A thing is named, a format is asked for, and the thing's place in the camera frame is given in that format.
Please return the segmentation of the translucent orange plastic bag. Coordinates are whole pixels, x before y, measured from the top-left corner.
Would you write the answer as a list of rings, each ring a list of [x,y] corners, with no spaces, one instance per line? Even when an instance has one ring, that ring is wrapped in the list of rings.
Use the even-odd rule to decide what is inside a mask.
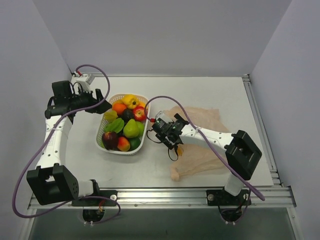
[[[229,132],[220,121],[218,109],[191,106],[187,106],[184,109],[195,125],[217,132]],[[229,171],[207,147],[183,144],[179,145],[177,153],[179,156],[178,160],[170,166],[170,177],[175,182],[179,182],[186,176],[203,175],[206,173],[222,175]]]

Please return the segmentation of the dark red fake apple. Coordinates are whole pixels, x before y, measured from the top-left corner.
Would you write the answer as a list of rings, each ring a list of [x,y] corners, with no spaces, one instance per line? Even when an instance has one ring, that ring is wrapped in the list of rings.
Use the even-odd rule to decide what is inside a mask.
[[[101,141],[106,150],[114,150],[118,146],[119,137],[116,132],[109,131],[103,133]]]

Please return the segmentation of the dark brown fake avocado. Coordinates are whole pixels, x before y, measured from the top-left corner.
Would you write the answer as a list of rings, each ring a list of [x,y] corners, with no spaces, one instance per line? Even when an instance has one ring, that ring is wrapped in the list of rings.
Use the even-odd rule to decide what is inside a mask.
[[[121,115],[121,118],[124,120],[125,123],[130,121],[131,119],[134,119],[134,113],[131,109],[126,108]]]

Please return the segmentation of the white perforated plastic basket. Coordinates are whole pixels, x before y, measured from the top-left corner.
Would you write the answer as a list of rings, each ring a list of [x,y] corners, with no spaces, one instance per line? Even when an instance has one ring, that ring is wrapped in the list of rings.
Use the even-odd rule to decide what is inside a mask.
[[[149,113],[144,113],[148,99],[142,95],[118,93],[109,99],[97,129],[95,144],[103,152],[132,156],[142,148]]]

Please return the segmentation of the red yellow fake mango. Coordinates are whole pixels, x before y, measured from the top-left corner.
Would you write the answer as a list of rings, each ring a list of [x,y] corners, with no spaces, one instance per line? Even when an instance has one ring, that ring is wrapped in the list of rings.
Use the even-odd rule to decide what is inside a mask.
[[[129,140],[124,136],[120,136],[118,138],[117,149],[121,152],[127,152],[130,150],[130,148],[131,148],[131,145]]]

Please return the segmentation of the orange fake tangerine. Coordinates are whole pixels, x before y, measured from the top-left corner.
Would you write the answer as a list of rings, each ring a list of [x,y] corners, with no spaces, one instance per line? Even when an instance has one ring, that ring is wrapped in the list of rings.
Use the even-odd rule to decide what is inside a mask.
[[[118,116],[121,116],[126,109],[127,106],[123,103],[115,103],[112,105],[112,110],[115,111]]]

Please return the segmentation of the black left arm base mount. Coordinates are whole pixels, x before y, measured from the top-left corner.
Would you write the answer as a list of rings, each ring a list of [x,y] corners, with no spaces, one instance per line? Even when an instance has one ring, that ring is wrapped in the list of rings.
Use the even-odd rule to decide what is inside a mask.
[[[101,190],[98,196],[85,196],[73,200],[73,207],[115,207],[118,198],[117,190]]]

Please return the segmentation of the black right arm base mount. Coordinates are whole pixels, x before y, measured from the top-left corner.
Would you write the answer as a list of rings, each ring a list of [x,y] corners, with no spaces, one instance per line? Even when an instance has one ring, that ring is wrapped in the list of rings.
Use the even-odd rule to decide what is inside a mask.
[[[208,206],[224,207],[224,206],[250,206],[252,201],[249,199],[249,190],[242,189],[236,196],[231,195],[224,189],[208,189],[206,190],[206,199]]]

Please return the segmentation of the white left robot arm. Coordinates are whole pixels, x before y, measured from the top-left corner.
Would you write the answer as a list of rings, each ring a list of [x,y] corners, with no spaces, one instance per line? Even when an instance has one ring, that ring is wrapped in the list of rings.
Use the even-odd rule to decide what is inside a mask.
[[[40,205],[74,201],[86,196],[99,196],[99,185],[94,179],[79,181],[64,165],[68,136],[76,115],[75,110],[103,114],[112,105],[104,100],[100,89],[90,88],[88,75],[52,83],[53,96],[44,112],[45,146],[34,170],[26,180]]]

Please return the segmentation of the yellow fake bell pepper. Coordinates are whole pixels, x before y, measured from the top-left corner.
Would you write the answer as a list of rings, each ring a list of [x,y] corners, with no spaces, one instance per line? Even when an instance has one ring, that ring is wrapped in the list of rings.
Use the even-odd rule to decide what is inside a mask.
[[[140,103],[139,99],[133,94],[126,94],[121,101],[130,110],[135,109]]]

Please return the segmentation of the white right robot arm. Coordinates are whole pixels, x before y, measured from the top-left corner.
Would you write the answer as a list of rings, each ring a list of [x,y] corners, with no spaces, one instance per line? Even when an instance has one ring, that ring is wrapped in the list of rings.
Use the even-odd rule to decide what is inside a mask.
[[[175,120],[170,119],[160,111],[150,121],[151,129],[156,138],[168,149],[178,150],[179,145],[195,145],[209,148],[230,171],[224,190],[236,197],[244,186],[260,200],[265,196],[249,183],[262,157],[262,152],[249,134],[243,130],[236,133],[221,132],[199,127],[189,119],[183,119],[175,114]]]

